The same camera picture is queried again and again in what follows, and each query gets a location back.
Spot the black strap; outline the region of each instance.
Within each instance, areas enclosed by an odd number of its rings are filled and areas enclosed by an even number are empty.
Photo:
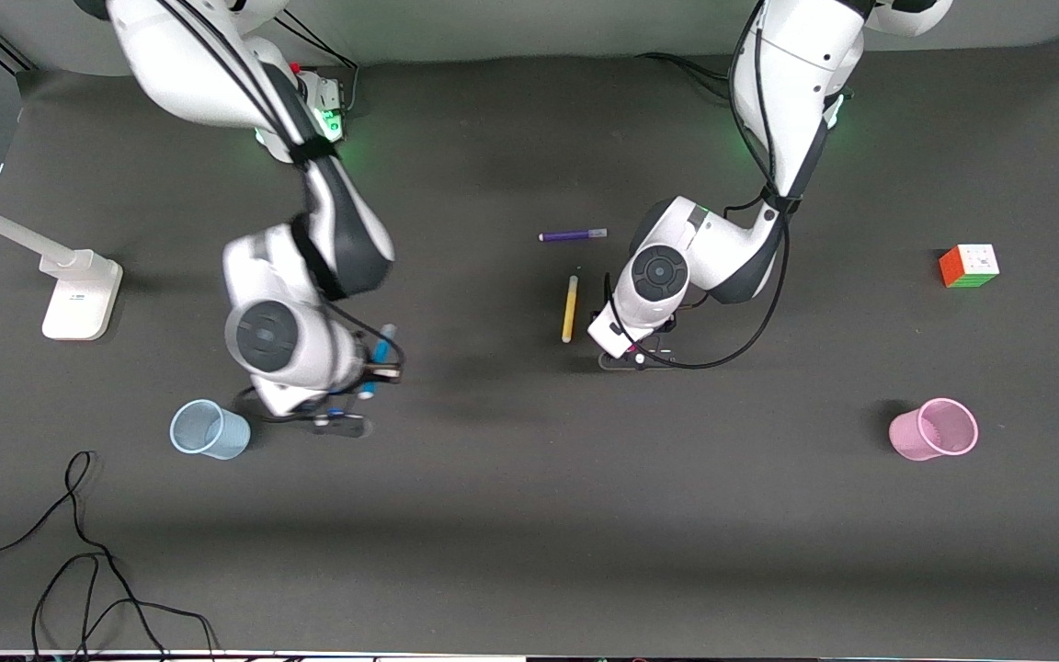
[[[321,293],[324,293],[324,298],[329,299],[331,302],[340,302],[341,299],[345,299],[347,294],[344,289],[341,289],[341,282],[338,281],[337,273],[333,272],[333,269],[326,264],[324,257],[321,256],[321,252],[317,250],[317,245],[312,244],[312,239],[308,235],[310,231],[308,214],[299,213],[294,215],[293,221],[289,223],[289,230],[293,234],[293,244],[297,245],[297,251],[305,261],[305,267],[310,270],[312,281],[317,282],[317,286],[321,289]]]
[[[790,215],[798,210],[798,202],[802,202],[803,198],[780,196],[773,189],[770,189],[770,184],[766,184],[762,185],[762,201],[772,207],[778,214],[784,215],[784,217],[790,217]]]
[[[338,148],[329,143],[329,139],[324,136],[315,136],[300,145],[289,147],[289,158],[293,164],[306,164],[324,157],[336,157]]]

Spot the white lamp base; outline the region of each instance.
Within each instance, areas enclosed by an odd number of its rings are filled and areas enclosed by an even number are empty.
[[[122,286],[122,265],[93,251],[75,253],[68,267],[47,258],[38,264],[40,271],[56,278],[43,317],[43,336],[53,340],[96,340],[105,335]]]

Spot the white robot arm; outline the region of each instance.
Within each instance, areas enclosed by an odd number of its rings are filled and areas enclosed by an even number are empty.
[[[284,4],[107,0],[108,20],[152,101],[190,122],[256,127],[279,137],[303,175],[305,213],[223,251],[233,306],[227,347],[276,415],[364,377],[398,379],[394,365],[366,363],[364,344],[335,314],[374,330],[331,305],[378,288],[394,261],[390,235],[345,175],[303,96],[303,80],[275,46],[240,36]]]
[[[731,67],[735,121],[768,154],[756,221],[742,229],[677,197],[645,214],[612,298],[588,328],[610,356],[667,322],[688,285],[722,304],[748,302],[769,280],[780,232],[819,162],[841,89],[864,52],[865,24],[916,35],[953,0],[760,0]],[[756,148],[756,161],[761,163]]]

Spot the wire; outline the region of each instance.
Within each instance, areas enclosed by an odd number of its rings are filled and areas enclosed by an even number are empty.
[[[283,21],[281,17],[273,18],[273,20],[275,20],[279,24],[281,24],[283,29],[289,31],[290,33],[293,33],[295,37],[299,37],[303,41],[307,42],[308,46],[312,46],[315,47],[315,49],[319,51],[325,51],[329,55],[335,56],[335,58],[341,59],[341,64],[344,64],[346,67],[358,68],[358,62],[353,61],[353,59],[347,58],[347,56],[342,55],[341,53],[333,50],[331,47],[328,46],[328,43],[324,42],[323,38],[320,38],[315,32],[312,32],[312,30],[310,30],[310,28],[307,24],[304,24],[303,21],[295,16],[295,14],[291,13],[289,10],[285,10],[285,16],[291,18],[291,20],[295,21],[297,24],[300,25],[300,29],[307,32],[308,37],[305,37],[305,35],[303,35],[300,32],[297,32],[297,30],[293,29],[293,26],[291,26],[290,24],[286,24],[286,22]]]
[[[766,133],[766,155],[768,155],[768,181],[770,181],[770,189],[778,193],[778,187],[776,184],[776,159],[774,159],[774,139],[770,137],[770,122],[768,117],[766,117],[766,95],[762,94],[762,25],[766,24],[766,0],[762,0],[762,16],[759,18],[761,21],[754,29],[754,92],[757,95],[757,110],[762,118],[762,131]]]
[[[190,21],[185,20],[185,17],[182,16],[182,14],[176,12],[176,10],[170,7],[170,4],[168,3],[167,0],[158,0],[158,3],[161,4],[161,7],[163,7],[165,12],[169,13],[173,17],[175,17],[179,22],[179,24],[182,26],[182,29],[190,32],[195,38],[195,40],[198,41],[198,44],[202,46],[203,50],[207,50],[207,53],[211,54],[212,58],[215,59],[215,64],[218,64],[219,67],[222,68],[223,72],[227,72],[228,76],[231,76],[232,82],[235,83],[236,87],[238,87],[241,92],[244,92],[244,95],[248,97],[248,101],[252,102],[254,108],[257,110],[257,112],[262,114],[262,117],[264,117],[265,122],[267,122],[268,125],[272,127],[274,133],[276,133],[282,140],[289,139],[289,133],[286,133],[285,127],[283,127],[283,122],[281,121],[281,117],[279,117],[275,110],[273,110],[270,107],[272,106],[272,104],[270,104],[270,101],[268,100],[268,94],[265,93],[264,87],[262,87],[261,82],[255,78],[255,75],[253,75],[251,68],[249,68],[248,64],[245,62],[244,58],[240,57],[239,52],[235,51],[235,47],[232,46],[232,43],[227,40],[227,37],[223,37],[223,34],[219,32],[219,29],[217,29],[217,26],[212,24],[211,21],[207,20],[207,18],[203,17],[202,14],[200,14],[197,8],[194,8],[193,5],[190,5],[189,3],[181,3],[180,0],[180,5],[182,5],[182,7],[186,8],[190,13],[192,13],[192,15],[195,17],[195,20],[198,20],[199,22],[201,22],[202,25],[205,25],[205,29],[212,34],[212,37],[214,37],[215,40],[219,41],[219,43],[221,43],[225,47],[225,50],[227,50],[227,53],[232,56],[232,59],[235,59],[235,62],[236,65],[239,65],[240,70],[243,70],[244,73],[252,80],[252,87],[255,87],[256,92],[261,94],[259,97],[256,97],[254,94],[252,94],[251,89],[248,88],[248,84],[245,83],[245,80],[241,79],[240,76],[235,74],[235,71],[232,70],[231,65],[228,65],[226,59],[219,57],[218,52],[214,50],[214,47],[211,46],[210,42],[207,42],[205,38],[202,37],[202,34],[199,33],[198,29],[195,29],[195,26],[191,24]]]
[[[640,344],[638,340],[631,338],[631,336],[627,334],[627,326],[625,326],[623,320],[618,318],[618,310],[615,309],[615,298],[610,297],[609,299],[607,299],[607,302],[610,303],[610,314],[614,316],[615,324],[617,324],[618,327],[621,327],[621,330],[624,333],[624,337],[626,337],[627,340],[629,340],[629,342],[636,348],[636,351],[643,353],[648,358],[656,360],[657,363],[668,365],[669,368],[680,368],[682,370],[703,370],[707,368],[717,368],[718,365],[730,363],[731,360],[735,360],[735,358],[742,356],[744,353],[747,353],[747,351],[749,351],[749,348],[754,346],[754,343],[756,343],[759,337],[762,336],[762,332],[766,332],[766,325],[770,323],[770,319],[773,318],[774,316],[774,309],[778,305],[778,297],[783,294],[783,284],[787,278],[787,258],[789,258],[789,255],[791,254],[791,232],[787,230],[787,221],[785,220],[783,215],[778,217],[778,229],[780,229],[783,235],[783,264],[778,265],[778,282],[776,286],[774,286],[774,294],[773,297],[770,298],[770,306],[768,307],[768,309],[766,309],[766,315],[762,316],[762,322],[759,323],[759,325],[757,325],[756,330],[754,330],[754,335],[751,336],[749,340],[747,340],[747,344],[743,344],[741,347],[738,348],[738,351],[731,353],[731,355],[726,357],[722,357],[717,360],[711,360],[708,361],[708,363],[680,363],[680,361],[661,357],[658,353],[650,351],[650,348],[644,347],[644,345]],[[607,288],[607,286],[610,286],[610,275],[604,275],[604,286],[605,288]]]
[[[749,30],[751,30],[751,26],[754,24],[754,18],[757,18],[757,13],[759,13],[764,7],[764,3],[765,0],[757,0],[757,3],[754,3],[754,10],[751,12],[751,16],[749,16],[747,20],[747,26],[743,26],[741,34],[738,35],[738,43],[736,43],[735,46],[735,56],[733,56],[733,58],[730,60],[730,78],[732,80],[735,79],[735,67],[736,65],[738,65],[738,59],[742,54],[743,46],[744,43],[747,43],[747,35],[749,34]],[[757,40],[754,40],[754,46],[757,49]],[[730,110],[735,117],[735,125],[738,126],[738,131],[742,137],[742,142],[747,143],[747,150],[751,155],[751,158],[754,159],[754,163],[759,164],[759,167],[762,169],[766,179],[768,179],[768,184],[770,185],[770,189],[774,190],[774,181],[770,177],[768,168],[764,166],[762,159],[759,158],[759,156],[757,156],[757,148],[754,147],[754,143],[752,142],[751,138],[749,138],[747,124],[744,124],[742,118],[740,117],[740,114],[738,114],[738,105],[733,104],[733,102],[731,102]]]
[[[708,78],[715,80],[730,80],[729,73],[716,72],[714,70],[711,70],[711,68],[702,67],[701,65],[694,62],[693,59],[681,58],[680,55],[672,55],[671,53],[660,53],[659,51],[649,51],[647,53],[640,53],[639,55],[636,55],[636,58],[663,59],[665,62],[672,62],[674,65],[677,65],[677,67],[689,68],[689,70],[694,70],[695,72],[701,75],[708,76]]]
[[[731,102],[730,94],[726,94],[722,91],[719,91],[719,89],[712,87],[708,80],[705,80],[701,78],[700,75],[698,75],[698,74],[705,75],[714,80],[728,80],[729,77],[726,74],[721,74],[716,71],[707,70],[705,67],[702,67],[701,65],[694,62],[692,59],[681,58],[680,55],[672,55],[670,53],[642,53],[636,55],[636,58],[663,59],[664,61],[672,62],[674,65],[677,65],[677,67],[679,67],[682,72],[685,72],[685,75],[688,75],[690,79],[694,79],[694,83],[697,83],[703,89],[705,89],[705,91],[710,92],[711,94],[714,94],[714,96],[717,96],[718,100],[722,100],[728,104],[729,102]]]
[[[73,460],[75,460],[75,458],[79,457],[79,455],[80,455],[80,453],[76,453],[76,455],[73,457]],[[75,483],[71,487],[68,487],[68,490],[64,494],[64,496],[61,496],[61,498],[59,498],[58,500],[56,500],[56,502],[53,503],[51,506],[48,506],[48,508],[43,513],[43,515],[41,515],[40,517],[38,517],[38,520],[37,520],[37,522],[35,522],[35,524],[33,525],[33,527],[26,529],[26,533],[24,533],[24,535],[18,536],[16,540],[12,541],[12,543],[7,543],[7,544],[4,544],[4,545],[0,547],[0,553],[3,553],[3,552],[5,552],[5,550],[12,549],[13,547],[15,547],[17,544],[22,543],[22,541],[26,540],[26,538],[30,538],[31,536],[35,535],[35,532],[37,532],[47,522],[48,517],[51,517],[52,514],[55,513],[55,508],[59,507],[60,505],[64,504],[64,502],[66,502],[70,498],[72,498],[72,490],[74,490],[74,489],[76,489],[76,487],[80,486],[80,481],[83,481],[83,479],[84,479],[84,473],[80,473],[80,477],[76,478]]]
[[[84,541],[84,543],[95,549],[95,552],[73,554],[73,556],[68,558],[67,561],[64,561],[64,565],[59,566],[59,570],[55,571],[55,575],[52,575],[51,580],[48,582],[47,586],[43,588],[43,592],[38,602],[35,603],[35,609],[31,616],[31,644],[35,659],[40,657],[40,652],[38,652],[38,621],[40,621],[40,618],[42,616],[43,606],[47,604],[47,598],[50,597],[52,590],[55,588],[55,584],[59,583],[59,578],[62,577],[62,575],[67,573],[72,566],[77,565],[79,561],[91,561],[93,570],[92,574],[88,578],[88,590],[85,595],[84,618],[83,621],[80,621],[80,641],[79,644],[76,645],[76,649],[72,655],[71,660],[73,662],[77,657],[79,657],[80,650],[84,650],[86,658],[88,657],[89,638],[93,636],[93,632],[96,632],[96,627],[97,625],[101,625],[101,621],[105,619],[105,615],[107,615],[109,611],[112,611],[114,607],[119,606],[119,604],[133,604],[136,612],[138,612],[138,619],[142,621],[144,636],[146,636],[150,643],[155,645],[163,655],[167,652],[167,649],[165,649],[165,646],[161,644],[157,636],[155,636],[155,632],[152,632],[152,629],[149,627],[149,622],[146,619],[146,612],[144,612],[144,609],[158,609],[161,611],[176,613],[178,616],[189,616],[190,619],[198,620],[203,625],[203,632],[207,637],[207,649],[211,652],[211,658],[214,659],[214,650],[218,646],[219,638],[215,637],[214,628],[211,626],[211,622],[207,621],[205,616],[202,616],[201,613],[167,607],[164,606],[164,604],[145,603],[142,600],[136,598],[136,595],[133,595],[133,589],[129,586],[129,582],[127,582],[125,575],[122,574],[122,571],[116,566],[116,557],[114,557],[112,550],[109,550],[108,547],[100,543],[100,541],[92,540],[92,538],[89,538],[87,533],[85,533],[83,524],[84,514],[80,512],[80,502],[77,499],[76,491],[79,489],[80,483],[84,483],[84,479],[88,475],[89,466],[92,466],[92,458],[93,453],[91,451],[86,451],[85,449],[80,452],[76,452],[75,455],[72,455],[72,460],[68,461],[68,466],[64,469],[64,496],[56,499],[55,503],[51,506],[48,506],[47,511],[43,512],[43,515],[40,516],[40,519],[38,519],[37,522],[35,522],[35,524],[32,525],[26,533],[24,533],[24,535],[18,537],[10,544],[0,547],[0,553],[2,553],[5,552],[5,550],[20,544],[21,541],[24,541],[26,538],[33,536],[35,532],[37,532],[47,522],[47,520],[50,519],[56,508],[62,506],[65,502],[68,502],[68,500],[71,500],[72,523],[75,526],[76,537],[79,537],[80,541]],[[76,472],[75,470],[77,465],[80,466],[79,472]],[[96,618],[92,627],[89,627],[88,620],[92,613],[92,597],[93,591],[96,588],[97,575],[101,573],[101,560],[105,560],[110,573],[112,573],[118,583],[122,585],[122,589],[125,590],[126,597],[110,604],[110,606],[108,606],[101,613],[101,615]]]
[[[378,340],[382,340],[382,342],[389,343],[391,345],[392,351],[394,351],[394,356],[396,357],[396,359],[398,359],[395,361],[395,363],[399,365],[399,369],[401,369],[405,364],[407,364],[408,353],[402,351],[402,347],[399,346],[399,343],[394,342],[394,338],[387,338],[387,336],[383,336],[382,332],[378,330],[378,328],[374,328],[370,324],[361,322],[361,320],[358,320],[357,318],[353,317],[353,315],[345,312],[345,310],[341,310],[340,307],[338,307],[334,302],[329,301],[329,299],[324,296],[324,292],[321,292],[321,298],[323,298],[324,300],[324,305],[328,306],[329,309],[333,310],[333,312],[336,312],[339,316],[341,316],[345,320],[345,322],[348,322],[354,326],[358,326],[359,328],[361,328],[361,330],[366,332],[366,334],[370,334],[371,336],[375,336],[375,338],[377,338]]]
[[[757,194],[757,196],[754,197],[753,200],[747,202],[747,204],[744,204],[744,205],[728,205],[728,207],[724,207],[724,209],[721,210],[722,218],[726,218],[730,215],[730,213],[738,213],[739,211],[742,211],[742,210],[749,210],[749,209],[751,209],[751,207],[759,204],[759,202],[761,202],[761,201],[762,201],[762,194],[759,193],[759,194]]]
[[[702,305],[705,305],[706,301],[710,301],[710,293],[702,292],[701,299],[698,299],[698,301],[693,302],[693,304],[684,304],[677,306],[677,310],[693,310],[695,309],[695,307],[701,307]]]

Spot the marker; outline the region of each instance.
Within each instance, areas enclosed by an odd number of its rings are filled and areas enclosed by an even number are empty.
[[[538,235],[539,241],[576,241],[578,239],[602,239],[606,237],[606,227],[597,227],[594,230],[568,230],[564,232],[542,232]]]
[[[398,326],[394,324],[383,324],[382,328],[379,329],[379,334],[382,338],[394,338],[394,333],[399,329]],[[382,363],[387,360],[387,354],[391,352],[391,343],[388,343],[384,339],[379,340],[379,343],[374,345],[374,356],[371,357],[372,363]],[[358,399],[369,400],[374,397],[374,384],[375,381],[367,381],[362,384],[362,390],[358,392]]]
[[[575,334],[575,305],[579,302],[579,276],[571,276],[571,285],[567,288],[567,315],[562,318],[562,342],[570,343]]]

